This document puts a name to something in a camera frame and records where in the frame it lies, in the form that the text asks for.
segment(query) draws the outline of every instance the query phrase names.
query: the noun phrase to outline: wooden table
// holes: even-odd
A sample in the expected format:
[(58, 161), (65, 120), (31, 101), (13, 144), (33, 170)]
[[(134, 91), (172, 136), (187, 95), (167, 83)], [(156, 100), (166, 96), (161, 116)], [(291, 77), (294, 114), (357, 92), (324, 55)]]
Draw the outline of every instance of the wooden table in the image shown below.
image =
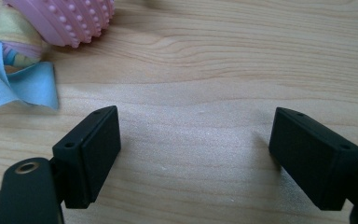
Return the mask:
[(117, 105), (122, 150), (66, 223), (349, 223), (268, 151), (277, 106), (358, 145), (358, 0), (122, 0), (79, 49), (52, 48), (60, 109), (0, 107), (0, 183), (91, 111)]

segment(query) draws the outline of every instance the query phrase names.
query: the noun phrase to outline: light wood surface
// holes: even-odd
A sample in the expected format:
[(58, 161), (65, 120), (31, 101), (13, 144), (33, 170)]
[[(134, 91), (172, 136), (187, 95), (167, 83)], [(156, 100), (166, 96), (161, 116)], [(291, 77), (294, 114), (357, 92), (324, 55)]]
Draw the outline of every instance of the light wood surface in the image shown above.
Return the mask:
[(51, 48), (59, 111), (0, 108), (0, 183), (91, 111), (117, 105), (122, 150), (66, 223), (349, 223), (269, 152), (277, 106), (358, 145), (358, 0), (117, 0), (109, 29)]

